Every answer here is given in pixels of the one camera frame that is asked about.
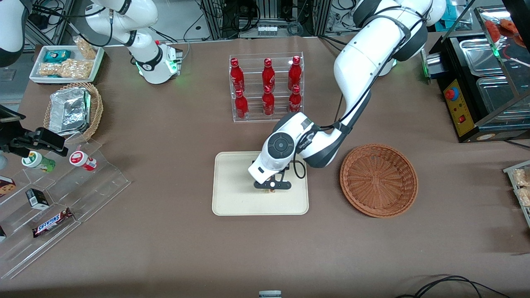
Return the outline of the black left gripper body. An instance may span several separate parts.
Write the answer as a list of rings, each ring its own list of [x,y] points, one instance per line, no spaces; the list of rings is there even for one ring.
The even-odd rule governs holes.
[[[284,176],[285,176],[285,173],[286,171],[288,171],[290,169],[290,166],[286,166],[286,168],[282,169],[281,171],[275,173],[272,177],[271,177],[271,181],[275,181],[276,183],[282,183],[282,182],[285,182],[284,180]]]

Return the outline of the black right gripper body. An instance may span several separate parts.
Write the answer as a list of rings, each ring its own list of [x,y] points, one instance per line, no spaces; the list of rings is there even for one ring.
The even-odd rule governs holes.
[[[8,152],[8,143],[12,140],[19,140],[25,142],[26,156],[29,156],[30,151],[45,150],[50,151],[52,147],[64,147],[65,139],[50,130],[39,127],[35,131],[26,130],[24,128],[2,128],[1,129],[1,151]]]

